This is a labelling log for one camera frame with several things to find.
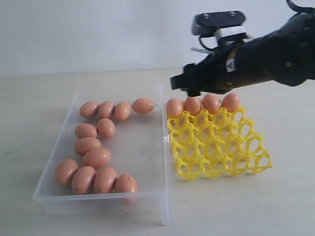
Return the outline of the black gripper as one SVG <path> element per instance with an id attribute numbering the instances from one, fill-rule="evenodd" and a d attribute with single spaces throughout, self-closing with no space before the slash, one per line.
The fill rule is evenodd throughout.
<path id="1" fill-rule="evenodd" d="M 210 74 L 205 77 L 191 74 Z M 296 87 L 313 78 L 313 31 L 276 30 L 232 50 L 225 65 L 211 69 L 208 63 L 190 63 L 183 73 L 170 78 L 172 90 L 188 97 L 202 92 L 225 94 L 232 89 L 275 81 Z"/>

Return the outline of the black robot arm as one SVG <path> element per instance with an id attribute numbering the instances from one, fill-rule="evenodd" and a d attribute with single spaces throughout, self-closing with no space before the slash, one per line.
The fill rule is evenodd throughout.
<path id="1" fill-rule="evenodd" d="M 187 64 L 171 78 L 173 90 L 189 97 L 202 92 L 226 94 L 235 88 L 275 81 L 290 87 L 315 78 L 315 10 L 291 1 L 294 15 L 278 30 L 251 39 L 241 11 L 195 15 L 191 32 L 199 39 L 215 38 L 214 48 L 203 47 L 206 58 Z"/>

